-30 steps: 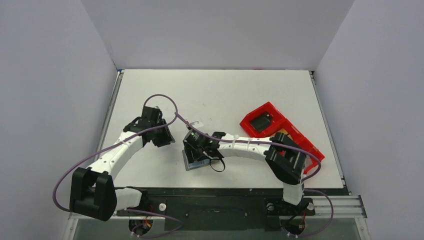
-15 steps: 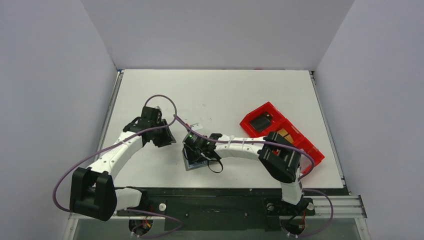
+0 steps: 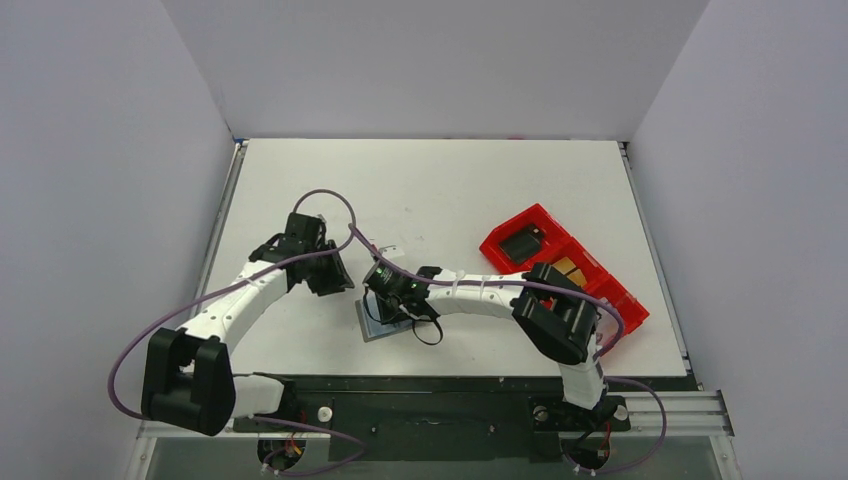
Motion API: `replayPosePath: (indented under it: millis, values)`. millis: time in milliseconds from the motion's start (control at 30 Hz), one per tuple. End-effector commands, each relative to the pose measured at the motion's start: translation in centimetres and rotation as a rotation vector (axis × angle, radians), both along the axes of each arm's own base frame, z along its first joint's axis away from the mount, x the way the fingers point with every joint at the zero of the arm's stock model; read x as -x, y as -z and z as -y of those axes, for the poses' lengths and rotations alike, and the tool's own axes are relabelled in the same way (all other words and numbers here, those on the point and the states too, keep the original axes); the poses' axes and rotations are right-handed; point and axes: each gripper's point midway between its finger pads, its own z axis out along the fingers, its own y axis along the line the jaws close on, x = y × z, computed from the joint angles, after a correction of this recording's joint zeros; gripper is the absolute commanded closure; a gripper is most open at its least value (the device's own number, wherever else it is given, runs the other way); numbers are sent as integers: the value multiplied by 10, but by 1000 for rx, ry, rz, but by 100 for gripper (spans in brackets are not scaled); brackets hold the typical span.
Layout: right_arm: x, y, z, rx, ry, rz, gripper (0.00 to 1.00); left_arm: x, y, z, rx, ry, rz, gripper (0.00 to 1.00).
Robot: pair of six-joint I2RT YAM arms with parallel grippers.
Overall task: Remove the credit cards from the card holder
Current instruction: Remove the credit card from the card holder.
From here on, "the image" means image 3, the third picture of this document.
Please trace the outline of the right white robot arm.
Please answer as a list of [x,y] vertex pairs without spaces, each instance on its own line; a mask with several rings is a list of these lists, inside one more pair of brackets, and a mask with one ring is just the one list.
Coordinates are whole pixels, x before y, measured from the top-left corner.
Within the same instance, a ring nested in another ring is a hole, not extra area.
[[554,267],[537,263],[509,275],[469,275],[425,266],[414,276],[377,262],[363,285],[386,309],[382,323],[411,320],[434,325],[448,315],[513,320],[563,382],[566,418],[588,427],[604,412],[604,375],[596,354],[597,307]]

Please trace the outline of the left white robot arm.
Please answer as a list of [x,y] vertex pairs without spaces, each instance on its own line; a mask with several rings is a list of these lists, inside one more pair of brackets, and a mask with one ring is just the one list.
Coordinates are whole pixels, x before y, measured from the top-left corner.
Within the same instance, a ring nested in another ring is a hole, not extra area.
[[161,327],[150,336],[142,416],[208,436],[232,419],[254,415],[275,430],[291,427],[299,405],[286,381],[236,374],[230,355],[266,310],[298,284],[316,296],[354,286],[320,216],[290,214],[284,231],[249,255],[223,295],[179,327]]

